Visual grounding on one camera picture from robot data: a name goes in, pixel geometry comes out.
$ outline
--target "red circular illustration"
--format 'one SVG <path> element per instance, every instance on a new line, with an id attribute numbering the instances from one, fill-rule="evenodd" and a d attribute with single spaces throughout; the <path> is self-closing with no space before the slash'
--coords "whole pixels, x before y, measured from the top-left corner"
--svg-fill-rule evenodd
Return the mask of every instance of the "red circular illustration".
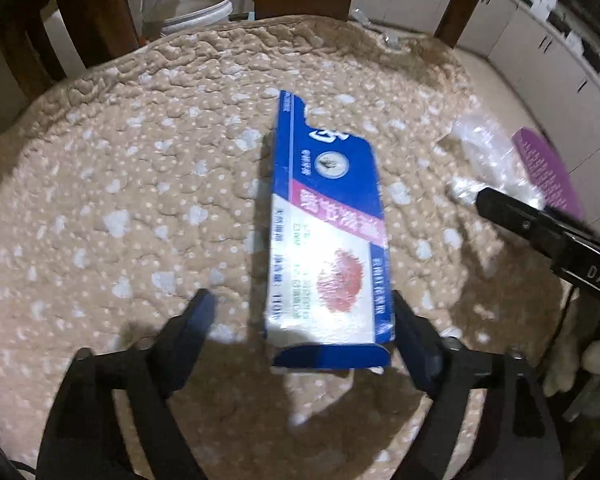
<path id="1" fill-rule="evenodd" d="M 336 251 L 335 261 L 318 276 L 318 293 L 328 309 L 350 312 L 362 288 L 362 264 L 353 254 Z"/>

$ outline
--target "box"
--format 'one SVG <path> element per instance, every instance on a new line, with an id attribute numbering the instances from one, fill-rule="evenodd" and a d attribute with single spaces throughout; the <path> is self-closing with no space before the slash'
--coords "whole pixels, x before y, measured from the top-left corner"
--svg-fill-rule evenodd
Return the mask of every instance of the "box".
<path id="1" fill-rule="evenodd" d="M 371 145 L 309 127 L 280 93 L 274 139 L 266 338 L 274 366 L 386 366 L 394 318 Z"/>

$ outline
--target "floor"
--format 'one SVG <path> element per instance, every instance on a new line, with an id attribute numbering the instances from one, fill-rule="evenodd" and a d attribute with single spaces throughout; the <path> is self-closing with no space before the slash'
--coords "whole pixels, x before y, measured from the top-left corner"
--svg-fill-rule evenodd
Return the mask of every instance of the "floor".
<path id="1" fill-rule="evenodd" d="M 505 133 L 512 136 L 522 126 L 540 131 L 517 94 L 485 59 L 456 48 L 456 57 L 474 80 L 476 95 L 482 100 Z"/>

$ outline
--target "white logo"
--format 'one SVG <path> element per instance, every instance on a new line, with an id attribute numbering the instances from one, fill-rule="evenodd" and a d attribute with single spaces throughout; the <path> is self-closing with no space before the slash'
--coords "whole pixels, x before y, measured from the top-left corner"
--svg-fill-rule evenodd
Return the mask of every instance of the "white logo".
<path id="1" fill-rule="evenodd" d="M 336 139 L 349 139 L 349 134 L 343 134 L 342 132 L 333 132 L 331 130 L 314 130 L 309 133 L 309 137 L 315 140 L 319 140 L 320 142 L 326 142 L 327 144 L 331 144 Z"/>
<path id="2" fill-rule="evenodd" d="M 347 157 L 339 152 L 324 152 L 315 158 L 315 169 L 324 178 L 340 178 L 349 171 Z"/>

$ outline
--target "pink stripe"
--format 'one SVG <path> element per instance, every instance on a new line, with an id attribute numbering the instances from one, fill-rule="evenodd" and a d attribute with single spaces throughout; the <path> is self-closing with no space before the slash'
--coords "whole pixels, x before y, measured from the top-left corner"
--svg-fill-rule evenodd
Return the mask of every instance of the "pink stripe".
<path id="1" fill-rule="evenodd" d="M 386 247 L 384 222 L 291 180 L 291 203 L 317 219 L 380 247 Z"/>

